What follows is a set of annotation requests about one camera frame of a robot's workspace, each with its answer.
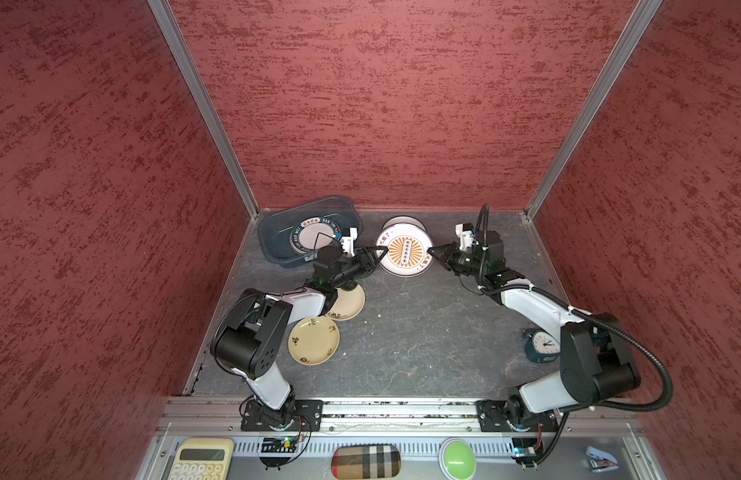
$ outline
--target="plaid pouch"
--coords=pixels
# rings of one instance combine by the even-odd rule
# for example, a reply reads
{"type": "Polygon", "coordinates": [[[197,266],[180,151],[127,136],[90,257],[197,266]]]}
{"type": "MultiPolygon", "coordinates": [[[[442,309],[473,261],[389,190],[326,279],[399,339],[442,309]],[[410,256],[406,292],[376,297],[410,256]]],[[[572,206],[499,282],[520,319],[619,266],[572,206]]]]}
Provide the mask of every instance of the plaid pouch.
{"type": "Polygon", "coordinates": [[[339,480],[392,478],[400,472],[400,451],[391,445],[339,448],[331,467],[339,480]]]}

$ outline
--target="calculator display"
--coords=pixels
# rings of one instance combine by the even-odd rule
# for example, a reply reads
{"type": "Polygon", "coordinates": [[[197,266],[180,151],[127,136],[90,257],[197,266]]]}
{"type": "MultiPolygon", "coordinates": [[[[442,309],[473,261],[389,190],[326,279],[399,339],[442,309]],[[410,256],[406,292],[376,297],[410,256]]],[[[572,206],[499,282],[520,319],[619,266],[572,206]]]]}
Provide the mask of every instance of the calculator display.
{"type": "Polygon", "coordinates": [[[179,459],[221,462],[224,460],[224,451],[211,448],[184,448],[179,459]]]}

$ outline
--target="plate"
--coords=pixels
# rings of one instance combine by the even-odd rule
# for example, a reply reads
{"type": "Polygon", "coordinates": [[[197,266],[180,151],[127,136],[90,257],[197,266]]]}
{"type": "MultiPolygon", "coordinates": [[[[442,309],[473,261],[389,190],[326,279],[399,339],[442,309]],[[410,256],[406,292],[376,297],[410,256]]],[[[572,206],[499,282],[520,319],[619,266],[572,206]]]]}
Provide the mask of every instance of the plate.
{"type": "Polygon", "coordinates": [[[388,246],[389,253],[381,259],[381,266],[397,276],[421,274],[432,264],[432,239],[418,226],[395,224],[386,228],[376,239],[376,245],[388,246]]]}
{"type": "Polygon", "coordinates": [[[313,216],[297,225],[290,233],[290,246],[299,254],[308,254],[330,245],[341,228],[324,216],[313,216]]]}
{"type": "Polygon", "coordinates": [[[327,316],[305,318],[290,331],[288,351],[301,365],[320,365],[336,353],[338,326],[327,316]]]}
{"type": "Polygon", "coordinates": [[[338,289],[336,303],[333,304],[325,316],[329,316],[333,320],[349,320],[355,318],[363,310],[364,305],[365,290],[362,286],[357,285],[354,290],[349,292],[340,288],[338,289]]]}
{"type": "Polygon", "coordinates": [[[390,218],[389,220],[387,220],[384,226],[381,227],[381,229],[386,230],[387,228],[395,224],[411,224],[411,225],[418,226],[425,232],[427,231],[427,228],[417,218],[414,218],[413,216],[404,216],[404,215],[395,216],[394,218],[390,218]]]}

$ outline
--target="beige plate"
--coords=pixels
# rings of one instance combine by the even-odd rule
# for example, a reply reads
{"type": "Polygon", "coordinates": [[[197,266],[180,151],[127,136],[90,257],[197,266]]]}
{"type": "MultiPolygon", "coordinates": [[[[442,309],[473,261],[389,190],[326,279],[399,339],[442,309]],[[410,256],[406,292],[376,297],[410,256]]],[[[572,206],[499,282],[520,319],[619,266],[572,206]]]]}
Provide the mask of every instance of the beige plate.
{"type": "Polygon", "coordinates": [[[288,351],[301,365],[319,365],[338,348],[338,326],[327,316],[305,318],[290,331],[288,351]]]}
{"type": "Polygon", "coordinates": [[[355,318],[363,310],[365,305],[365,290],[362,286],[357,285],[354,290],[347,292],[338,289],[338,298],[336,303],[326,313],[333,320],[349,320],[355,318]]]}

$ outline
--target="white plate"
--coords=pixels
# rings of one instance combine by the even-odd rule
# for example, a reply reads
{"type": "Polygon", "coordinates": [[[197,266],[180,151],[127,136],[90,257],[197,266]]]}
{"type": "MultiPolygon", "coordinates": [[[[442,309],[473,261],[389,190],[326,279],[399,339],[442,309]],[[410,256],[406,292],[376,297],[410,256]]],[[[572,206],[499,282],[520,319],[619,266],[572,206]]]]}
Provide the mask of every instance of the white plate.
{"type": "Polygon", "coordinates": [[[376,239],[376,245],[388,246],[389,253],[381,259],[381,266],[397,276],[418,275],[432,264],[432,239],[418,226],[395,224],[386,228],[376,239]]]}
{"type": "Polygon", "coordinates": [[[308,254],[330,245],[334,235],[341,232],[339,226],[330,218],[313,216],[297,225],[290,233],[290,246],[296,253],[308,254]]]}
{"type": "Polygon", "coordinates": [[[427,231],[427,228],[417,218],[414,218],[413,216],[395,216],[395,218],[390,218],[389,220],[387,220],[384,226],[381,227],[381,229],[386,230],[387,228],[395,224],[411,224],[411,225],[418,226],[425,232],[427,231]]]}
{"type": "Polygon", "coordinates": [[[325,316],[333,320],[349,320],[355,318],[363,310],[364,305],[365,291],[362,286],[357,285],[354,290],[348,292],[340,288],[336,302],[325,316]]]}

